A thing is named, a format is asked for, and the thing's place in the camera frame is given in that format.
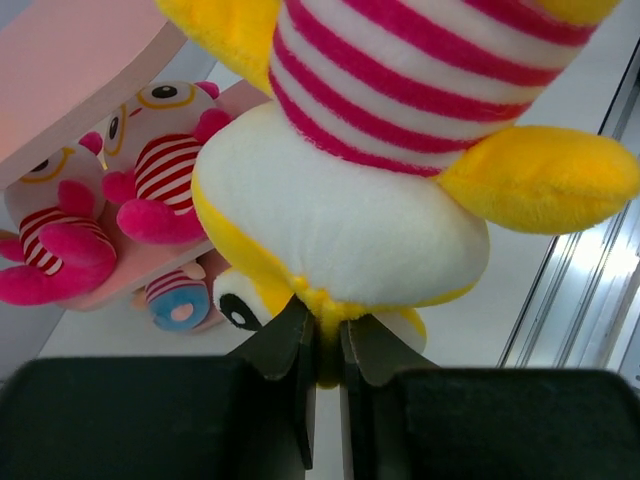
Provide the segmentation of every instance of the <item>pink ear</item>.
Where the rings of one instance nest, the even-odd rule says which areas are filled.
[[[220,96],[220,89],[213,82],[196,82],[196,85],[207,92],[214,100]]]
[[[102,150],[102,136],[98,132],[87,133],[78,143],[96,155]]]

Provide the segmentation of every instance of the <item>pink and white striped shirt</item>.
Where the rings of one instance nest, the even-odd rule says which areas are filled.
[[[319,148],[432,176],[513,124],[595,28],[522,0],[284,0],[269,76]]]
[[[158,137],[147,144],[135,165],[136,196],[162,202],[182,215],[193,208],[191,174],[200,143],[187,134]]]
[[[169,272],[156,278],[145,287],[147,303],[151,303],[167,292],[188,286],[200,287],[204,286],[204,282],[202,280],[189,278],[181,269]]]
[[[64,266],[62,259],[49,252],[39,239],[40,231],[45,225],[57,223],[68,223],[86,228],[113,248],[109,238],[94,219],[70,216],[58,207],[52,207],[32,213],[20,222],[19,238],[24,252],[25,264],[39,268],[46,275],[54,275]]]

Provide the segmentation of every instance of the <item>pink shelf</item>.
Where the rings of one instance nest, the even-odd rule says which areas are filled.
[[[260,105],[267,97],[246,82],[240,82],[220,95],[222,107],[234,117]],[[122,298],[150,281],[210,251],[209,241],[185,247],[159,247],[138,244],[127,238],[116,226],[116,209],[108,207],[101,218],[105,231],[118,251],[118,265],[111,277],[88,295],[61,304],[71,310],[95,310]]]
[[[154,0],[34,0],[0,31],[0,190],[93,128],[185,41]]]

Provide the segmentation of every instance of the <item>white plush belly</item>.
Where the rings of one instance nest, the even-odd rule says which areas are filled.
[[[336,159],[268,103],[215,135],[196,174],[208,201],[336,301],[413,305],[475,282],[484,221],[435,182]]]

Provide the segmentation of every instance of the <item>pink plush arm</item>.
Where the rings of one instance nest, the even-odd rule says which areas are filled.
[[[202,145],[213,137],[216,132],[231,123],[231,116],[219,108],[211,108],[200,117],[200,122],[193,132],[193,137]]]
[[[85,185],[74,180],[62,180],[58,185],[60,209],[68,215],[90,217],[96,199]]]
[[[18,237],[0,238],[0,255],[16,263],[24,263],[24,252]]]
[[[102,191],[111,203],[122,205],[136,198],[136,180],[133,169],[128,172],[108,173],[102,179]]]

